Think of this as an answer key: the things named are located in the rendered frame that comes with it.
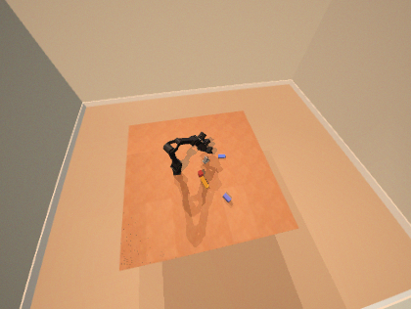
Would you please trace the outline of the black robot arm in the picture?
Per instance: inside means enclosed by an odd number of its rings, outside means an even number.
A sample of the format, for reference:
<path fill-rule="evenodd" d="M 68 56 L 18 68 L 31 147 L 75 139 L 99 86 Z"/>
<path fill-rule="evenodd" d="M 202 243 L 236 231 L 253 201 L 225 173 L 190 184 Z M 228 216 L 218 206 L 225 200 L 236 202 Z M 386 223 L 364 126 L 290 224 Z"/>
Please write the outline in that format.
<path fill-rule="evenodd" d="M 199 147 L 202 143 L 204 143 L 208 147 L 210 140 L 205 139 L 205 137 L 206 134 L 204 132 L 201 132 L 199 136 L 193 135 L 189 138 L 175 138 L 174 140 L 168 141 L 166 144 L 163 145 L 163 149 L 168 153 L 172 160 L 170 167 L 172 168 L 173 175 L 181 174 L 182 162 L 175 155 L 175 152 L 178 151 L 179 146 L 190 144 L 192 147 Z M 177 144 L 175 149 L 170 145 L 174 143 Z"/>

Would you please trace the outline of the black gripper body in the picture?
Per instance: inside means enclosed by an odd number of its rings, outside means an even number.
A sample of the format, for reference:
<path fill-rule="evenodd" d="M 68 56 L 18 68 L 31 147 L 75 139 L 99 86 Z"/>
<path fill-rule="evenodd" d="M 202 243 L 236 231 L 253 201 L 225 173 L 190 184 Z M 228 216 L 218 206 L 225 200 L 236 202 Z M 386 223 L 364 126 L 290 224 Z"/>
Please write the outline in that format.
<path fill-rule="evenodd" d="M 213 147 L 207 147 L 204 143 L 202 143 L 199 147 L 197 147 L 197 150 L 205 151 L 208 154 L 211 153 L 212 149 L 213 149 Z"/>

